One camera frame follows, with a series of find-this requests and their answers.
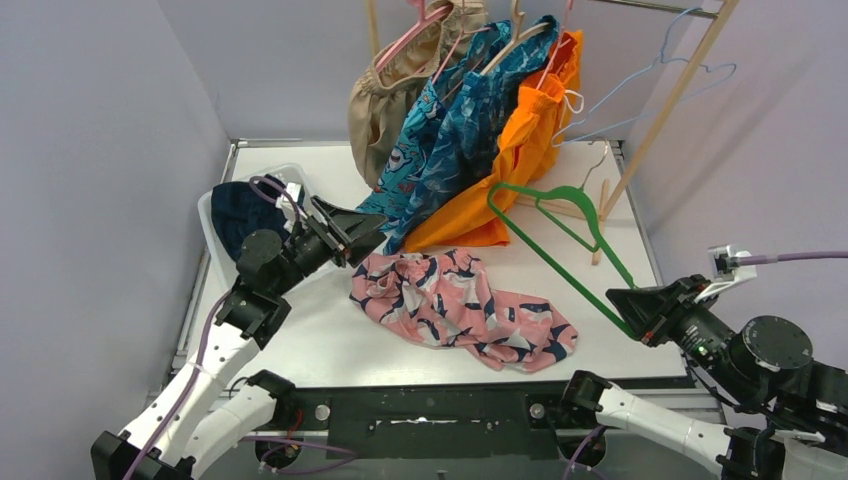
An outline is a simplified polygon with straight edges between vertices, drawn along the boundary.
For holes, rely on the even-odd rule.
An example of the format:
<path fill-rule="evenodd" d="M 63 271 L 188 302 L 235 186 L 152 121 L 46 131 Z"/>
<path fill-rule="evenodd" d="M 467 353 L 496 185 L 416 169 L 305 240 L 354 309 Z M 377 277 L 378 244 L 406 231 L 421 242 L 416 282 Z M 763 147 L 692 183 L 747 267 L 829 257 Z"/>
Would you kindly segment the thin pink hanger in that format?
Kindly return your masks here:
<path fill-rule="evenodd" d="M 458 66 L 468 49 L 472 37 L 484 30 L 488 23 L 488 7 L 485 1 L 452 1 L 453 10 L 444 26 L 447 36 L 440 46 L 440 64 L 429 82 L 436 93 L 447 92 L 449 70 Z"/>

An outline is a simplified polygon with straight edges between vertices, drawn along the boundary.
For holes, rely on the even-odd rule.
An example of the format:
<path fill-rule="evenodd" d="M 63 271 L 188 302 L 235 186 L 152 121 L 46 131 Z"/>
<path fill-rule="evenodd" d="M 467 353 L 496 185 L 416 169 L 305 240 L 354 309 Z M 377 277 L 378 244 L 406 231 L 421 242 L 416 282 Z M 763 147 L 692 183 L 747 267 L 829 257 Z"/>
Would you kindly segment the green plastic hanger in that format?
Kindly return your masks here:
<path fill-rule="evenodd" d="M 621 144 L 578 142 L 563 152 L 575 157 L 571 164 L 539 182 L 498 182 L 487 193 L 487 206 L 574 296 L 635 339 L 633 323 L 605 295 L 609 288 L 646 286 L 656 279 L 632 199 L 614 201 L 614 185 L 623 177 Z"/>

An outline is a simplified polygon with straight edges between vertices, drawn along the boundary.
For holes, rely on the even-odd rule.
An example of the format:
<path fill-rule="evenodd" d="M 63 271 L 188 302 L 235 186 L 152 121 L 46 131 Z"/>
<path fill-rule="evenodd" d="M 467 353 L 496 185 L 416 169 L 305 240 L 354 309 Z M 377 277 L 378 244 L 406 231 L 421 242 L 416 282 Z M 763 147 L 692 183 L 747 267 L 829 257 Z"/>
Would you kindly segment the dark blue whale shorts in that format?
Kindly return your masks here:
<path fill-rule="evenodd" d="M 552 27 L 520 44 L 489 75 L 480 71 L 509 42 L 489 58 L 474 63 L 465 76 L 450 86 L 443 100 L 445 117 L 428 162 L 421 171 L 407 208 L 404 224 L 386 230 L 384 251 L 403 249 L 405 237 L 464 188 L 488 175 L 484 164 L 497 155 L 497 138 L 517 107 L 518 87 L 531 74 L 542 70 L 551 47 L 559 37 L 559 23 L 545 15 L 537 23 Z"/>

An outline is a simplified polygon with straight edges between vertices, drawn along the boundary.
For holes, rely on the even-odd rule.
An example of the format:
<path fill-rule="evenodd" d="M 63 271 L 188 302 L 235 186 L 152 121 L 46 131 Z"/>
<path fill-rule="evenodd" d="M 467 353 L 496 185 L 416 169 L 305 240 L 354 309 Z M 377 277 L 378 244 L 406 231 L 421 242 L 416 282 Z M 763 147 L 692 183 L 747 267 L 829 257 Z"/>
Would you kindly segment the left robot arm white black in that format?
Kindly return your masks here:
<path fill-rule="evenodd" d="M 96 478 L 198 479 L 257 428 L 293 419 L 293 384 L 268 370 L 249 376 L 222 406 L 215 403 L 283 325 L 291 312 L 287 294 L 327 263 L 359 265 L 384 241 L 388 220 L 318 196 L 310 202 L 287 239 L 268 229 L 245 238 L 236 279 L 203 322 L 195 353 L 138 417 L 95 440 Z"/>

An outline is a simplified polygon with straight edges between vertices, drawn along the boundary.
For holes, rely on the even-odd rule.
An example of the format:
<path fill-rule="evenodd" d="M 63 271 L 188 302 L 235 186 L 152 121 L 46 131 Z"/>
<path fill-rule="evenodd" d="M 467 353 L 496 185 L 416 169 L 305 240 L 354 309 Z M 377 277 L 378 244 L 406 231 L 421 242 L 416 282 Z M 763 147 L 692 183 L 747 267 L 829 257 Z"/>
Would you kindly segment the pink plastic hanger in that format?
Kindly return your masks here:
<path fill-rule="evenodd" d="M 409 0 L 407 1 L 407 4 L 416 10 L 416 22 L 399 39 L 393 42 L 385 53 L 377 54 L 375 69 L 378 72 L 382 71 L 388 63 L 422 31 L 430 25 L 441 21 L 453 10 L 451 3 L 439 6 L 432 11 L 428 10 L 424 0 Z"/>

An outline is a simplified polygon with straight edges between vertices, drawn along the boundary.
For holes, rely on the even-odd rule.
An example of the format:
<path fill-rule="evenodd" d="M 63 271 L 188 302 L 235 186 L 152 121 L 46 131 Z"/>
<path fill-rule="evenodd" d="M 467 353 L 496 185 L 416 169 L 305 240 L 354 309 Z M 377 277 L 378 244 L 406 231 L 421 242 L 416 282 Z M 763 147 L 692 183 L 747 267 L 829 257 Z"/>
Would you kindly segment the pink shark print shorts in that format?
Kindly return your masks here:
<path fill-rule="evenodd" d="M 462 348 L 495 371 L 538 372 L 573 354 L 579 339 L 550 301 L 493 288 L 483 261 L 463 248 L 372 254 L 356 268 L 350 298 L 406 341 Z"/>

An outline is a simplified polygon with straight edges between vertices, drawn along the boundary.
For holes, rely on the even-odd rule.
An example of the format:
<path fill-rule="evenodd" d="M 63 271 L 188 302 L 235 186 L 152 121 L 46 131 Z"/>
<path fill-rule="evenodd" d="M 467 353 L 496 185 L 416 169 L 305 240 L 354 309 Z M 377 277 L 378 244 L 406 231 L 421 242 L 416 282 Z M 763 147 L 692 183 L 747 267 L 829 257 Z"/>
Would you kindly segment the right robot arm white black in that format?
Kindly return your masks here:
<path fill-rule="evenodd" d="M 720 479 L 843 479 L 847 475 L 847 373 L 813 356 L 791 321 L 762 315 L 732 330 L 711 311 L 700 275 L 662 287 L 611 289 L 607 299 L 643 345 L 673 343 L 734 411 L 762 430 L 699 421 L 651 403 L 589 371 L 576 371 L 561 404 L 578 427 L 623 430 L 678 453 Z"/>

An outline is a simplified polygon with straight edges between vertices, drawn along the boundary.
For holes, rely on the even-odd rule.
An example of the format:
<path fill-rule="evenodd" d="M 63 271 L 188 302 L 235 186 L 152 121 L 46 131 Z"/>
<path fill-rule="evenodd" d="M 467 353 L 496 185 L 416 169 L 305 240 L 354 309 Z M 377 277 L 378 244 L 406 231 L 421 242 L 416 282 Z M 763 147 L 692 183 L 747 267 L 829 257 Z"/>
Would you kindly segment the orange shorts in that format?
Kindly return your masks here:
<path fill-rule="evenodd" d="M 489 191 L 499 182 L 525 186 L 556 163 L 555 133 L 582 109 L 580 62 L 583 32 L 565 32 L 553 59 L 518 87 L 517 107 L 497 138 L 498 152 L 484 164 L 490 172 L 464 188 L 409 233 L 407 252 L 435 246 L 486 247 L 510 242 L 507 226 L 490 209 Z"/>

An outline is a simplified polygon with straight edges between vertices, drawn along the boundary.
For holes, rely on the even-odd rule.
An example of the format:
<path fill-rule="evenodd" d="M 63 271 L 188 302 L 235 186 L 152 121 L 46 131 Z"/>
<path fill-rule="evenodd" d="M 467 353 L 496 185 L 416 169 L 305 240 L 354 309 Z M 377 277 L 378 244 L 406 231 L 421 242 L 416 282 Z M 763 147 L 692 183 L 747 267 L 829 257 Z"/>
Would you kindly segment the beige shorts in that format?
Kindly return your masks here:
<path fill-rule="evenodd" d="M 433 1 L 426 6 L 432 11 L 451 2 Z M 370 188 L 376 186 L 407 114 L 440 64 L 448 15 L 422 31 L 380 72 L 375 69 L 376 54 L 352 87 L 347 110 L 349 144 L 356 170 Z"/>

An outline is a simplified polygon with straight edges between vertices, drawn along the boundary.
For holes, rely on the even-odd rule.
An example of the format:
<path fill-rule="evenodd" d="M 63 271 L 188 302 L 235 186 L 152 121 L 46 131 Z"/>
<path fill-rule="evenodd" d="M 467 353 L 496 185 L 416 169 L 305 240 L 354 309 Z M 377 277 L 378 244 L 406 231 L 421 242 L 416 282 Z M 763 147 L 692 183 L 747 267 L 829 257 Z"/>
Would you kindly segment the wooden hanger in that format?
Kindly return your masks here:
<path fill-rule="evenodd" d="M 542 21 L 524 29 L 523 23 L 526 13 L 521 10 L 521 1 L 511 1 L 510 21 L 512 25 L 511 38 L 509 42 L 492 58 L 492 60 L 480 71 L 483 76 L 489 75 L 497 68 L 520 44 L 526 40 L 548 31 L 552 27 L 549 21 Z"/>

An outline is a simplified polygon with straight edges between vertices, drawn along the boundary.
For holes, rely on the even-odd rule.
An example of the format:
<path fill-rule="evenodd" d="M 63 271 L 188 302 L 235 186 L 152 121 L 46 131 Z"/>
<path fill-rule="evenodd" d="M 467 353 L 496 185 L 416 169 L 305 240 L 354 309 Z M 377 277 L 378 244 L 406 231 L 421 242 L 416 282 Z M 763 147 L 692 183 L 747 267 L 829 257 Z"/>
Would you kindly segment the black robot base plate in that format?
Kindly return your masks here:
<path fill-rule="evenodd" d="M 566 381 L 296 388 L 262 430 L 323 434 L 361 459 L 553 459 L 593 414 L 563 404 Z"/>

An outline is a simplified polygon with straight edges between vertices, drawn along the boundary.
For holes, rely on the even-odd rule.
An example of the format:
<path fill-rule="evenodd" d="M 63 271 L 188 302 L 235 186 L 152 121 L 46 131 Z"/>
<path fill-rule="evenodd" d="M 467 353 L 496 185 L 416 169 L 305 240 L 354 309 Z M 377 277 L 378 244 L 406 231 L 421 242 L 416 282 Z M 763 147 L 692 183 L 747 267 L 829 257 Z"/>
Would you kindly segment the light blue shark shorts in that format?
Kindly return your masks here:
<path fill-rule="evenodd" d="M 510 21 L 488 22 L 483 31 L 476 33 L 462 62 L 449 70 L 447 92 L 450 86 L 457 84 L 465 76 L 474 63 L 497 52 L 501 45 L 509 40 L 510 34 Z M 408 205 L 445 117 L 446 105 L 443 97 L 446 93 L 436 93 L 428 79 L 407 114 L 376 186 L 370 188 L 370 194 L 358 207 L 364 213 L 386 215 L 386 230 L 406 221 Z"/>

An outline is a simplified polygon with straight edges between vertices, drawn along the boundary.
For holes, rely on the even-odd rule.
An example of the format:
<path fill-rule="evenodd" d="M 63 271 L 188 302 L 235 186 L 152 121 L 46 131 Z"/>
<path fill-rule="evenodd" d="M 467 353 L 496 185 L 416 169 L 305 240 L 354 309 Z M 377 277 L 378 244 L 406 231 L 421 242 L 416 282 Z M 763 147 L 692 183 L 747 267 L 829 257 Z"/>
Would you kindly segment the navy blue shorts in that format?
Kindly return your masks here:
<path fill-rule="evenodd" d="M 234 181 L 212 189 L 212 224 L 231 260 L 239 259 L 243 241 L 256 230 L 272 230 L 283 241 L 288 240 L 293 221 L 275 207 L 286 182 L 290 181 L 266 174 L 255 187 L 249 181 Z"/>

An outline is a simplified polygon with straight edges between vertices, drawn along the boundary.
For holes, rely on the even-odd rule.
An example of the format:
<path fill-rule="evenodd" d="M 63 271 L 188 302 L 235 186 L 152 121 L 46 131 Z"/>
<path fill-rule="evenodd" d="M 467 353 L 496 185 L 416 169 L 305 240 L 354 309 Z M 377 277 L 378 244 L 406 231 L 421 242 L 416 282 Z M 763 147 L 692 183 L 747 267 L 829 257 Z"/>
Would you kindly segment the white perforated plastic basket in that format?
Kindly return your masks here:
<path fill-rule="evenodd" d="M 269 200 L 287 188 L 298 203 L 300 218 L 313 214 L 311 198 L 319 193 L 303 169 L 293 163 L 266 169 L 256 174 L 265 180 L 256 189 L 250 186 L 248 174 L 224 182 L 203 194 L 198 212 L 207 242 L 211 265 L 219 280 L 229 286 L 237 277 L 236 262 L 244 240 L 256 230 L 276 232 L 283 243 L 289 242 L 295 215 L 287 201 L 275 206 Z"/>

